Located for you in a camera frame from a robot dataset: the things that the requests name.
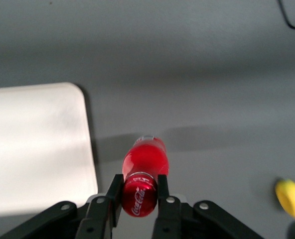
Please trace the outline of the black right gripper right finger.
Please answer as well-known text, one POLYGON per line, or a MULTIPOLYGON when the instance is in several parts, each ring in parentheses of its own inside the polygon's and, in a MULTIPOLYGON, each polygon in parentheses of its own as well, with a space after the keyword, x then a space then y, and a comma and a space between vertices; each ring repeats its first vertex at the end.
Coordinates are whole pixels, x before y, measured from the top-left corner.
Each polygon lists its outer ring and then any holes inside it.
POLYGON ((169 194, 167 176, 158 175, 158 215, 153 239, 261 239, 212 201, 202 200, 190 206, 169 194))

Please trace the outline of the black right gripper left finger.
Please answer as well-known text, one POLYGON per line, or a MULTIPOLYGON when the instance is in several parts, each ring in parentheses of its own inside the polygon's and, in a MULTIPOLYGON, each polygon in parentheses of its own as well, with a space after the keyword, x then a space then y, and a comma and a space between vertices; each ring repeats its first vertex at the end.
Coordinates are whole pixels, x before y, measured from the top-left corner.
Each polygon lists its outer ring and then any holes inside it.
POLYGON ((105 194, 77 207, 61 201, 6 232, 0 239, 111 239, 121 212, 123 175, 114 176, 105 194))

